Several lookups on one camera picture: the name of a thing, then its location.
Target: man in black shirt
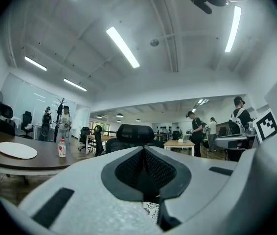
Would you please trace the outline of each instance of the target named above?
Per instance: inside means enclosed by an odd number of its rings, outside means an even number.
[[[233,117],[236,117],[238,111],[241,108],[243,108],[243,105],[245,104],[245,102],[240,96],[237,96],[234,99],[234,104],[235,104],[235,110],[233,111]],[[251,115],[247,110],[244,110],[238,118],[241,120],[241,123],[244,128],[248,122],[252,122]]]
[[[191,141],[195,144],[194,147],[194,156],[195,157],[201,157],[201,142],[203,139],[203,126],[202,122],[192,111],[189,111],[186,115],[186,117],[189,117],[192,119],[192,127],[193,130],[191,131]]]

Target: white shirt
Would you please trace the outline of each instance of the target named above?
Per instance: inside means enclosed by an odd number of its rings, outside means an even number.
[[[208,124],[208,126],[209,126],[209,129],[210,129],[210,135],[217,134],[217,130],[216,130],[217,123],[216,122],[210,122]]]
[[[59,129],[66,131],[69,128],[69,124],[72,122],[71,117],[69,117],[69,114],[65,115],[62,114],[61,117],[59,118]]]

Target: glass wall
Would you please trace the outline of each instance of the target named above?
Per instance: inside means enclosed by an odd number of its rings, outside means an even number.
[[[28,111],[33,116],[32,124],[41,124],[44,111],[49,106],[52,112],[52,120],[56,122],[59,100],[62,100],[62,97],[41,90],[12,74],[7,76],[1,92],[3,103],[12,108],[14,117],[22,119],[22,115]],[[70,116],[73,118],[76,103],[65,99],[64,105],[69,106]]]

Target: white plate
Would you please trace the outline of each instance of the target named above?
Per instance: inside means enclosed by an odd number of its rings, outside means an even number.
[[[31,159],[37,155],[37,151],[25,144],[2,142],[0,152],[19,159]]]

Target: white ceiling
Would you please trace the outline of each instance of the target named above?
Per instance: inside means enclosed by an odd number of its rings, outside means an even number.
[[[275,23],[262,0],[237,5],[242,7],[240,27],[232,51],[225,53],[234,5],[211,6],[213,13],[207,15],[190,0],[22,0],[11,16],[10,52],[18,67],[51,83],[56,76],[81,83],[87,93],[151,72],[239,71]],[[139,68],[131,67],[107,35],[111,26]],[[153,39],[159,40],[157,47],[150,46]],[[24,55],[46,66],[47,74],[33,68]]]

